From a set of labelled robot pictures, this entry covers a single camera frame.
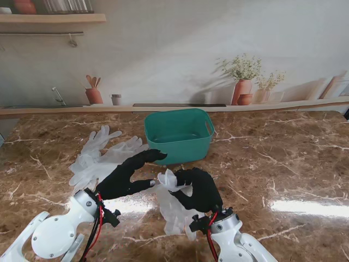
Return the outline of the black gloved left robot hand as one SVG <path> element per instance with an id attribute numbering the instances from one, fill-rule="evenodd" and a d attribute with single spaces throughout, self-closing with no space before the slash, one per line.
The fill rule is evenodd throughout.
<path id="1" fill-rule="evenodd" d="M 146 163 L 163 160 L 166 157 L 167 154 L 156 149 L 142 151 L 118 165 L 108 177 L 96 186 L 95 192 L 99 193 L 103 200 L 112 200 L 152 188 L 155 185 L 155 181 L 152 179 L 134 182 L 131 182 L 130 179 L 134 172 Z"/>

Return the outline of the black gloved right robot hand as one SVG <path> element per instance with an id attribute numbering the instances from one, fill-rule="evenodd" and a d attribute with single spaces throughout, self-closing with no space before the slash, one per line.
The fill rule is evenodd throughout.
<path id="1" fill-rule="evenodd" d="M 187 196 L 181 190 L 172 192 L 185 209 L 199 212 L 220 212 L 223 201 L 211 175 L 199 168 L 178 170 L 174 173 L 177 186 L 192 186 L 192 195 Z"/>

